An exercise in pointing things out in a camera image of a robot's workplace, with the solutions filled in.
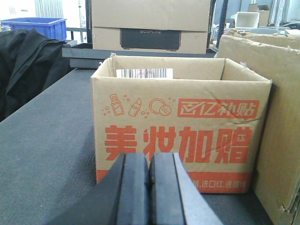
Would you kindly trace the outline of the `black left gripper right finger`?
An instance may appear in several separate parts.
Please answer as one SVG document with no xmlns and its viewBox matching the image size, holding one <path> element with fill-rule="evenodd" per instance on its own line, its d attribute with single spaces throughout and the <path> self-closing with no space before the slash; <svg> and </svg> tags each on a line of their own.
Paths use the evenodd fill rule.
<svg viewBox="0 0 300 225">
<path fill-rule="evenodd" d="M 156 153 L 150 163 L 152 225 L 220 225 L 190 179 L 178 153 Z"/>
</svg>

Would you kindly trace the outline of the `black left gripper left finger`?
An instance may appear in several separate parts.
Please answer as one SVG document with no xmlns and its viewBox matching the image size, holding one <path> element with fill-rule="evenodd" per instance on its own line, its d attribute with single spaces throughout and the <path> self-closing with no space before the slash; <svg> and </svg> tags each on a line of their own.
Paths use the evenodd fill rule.
<svg viewBox="0 0 300 225">
<path fill-rule="evenodd" d="M 120 154 L 105 177 L 52 225 L 149 224 L 149 175 L 142 153 Z"/>
</svg>

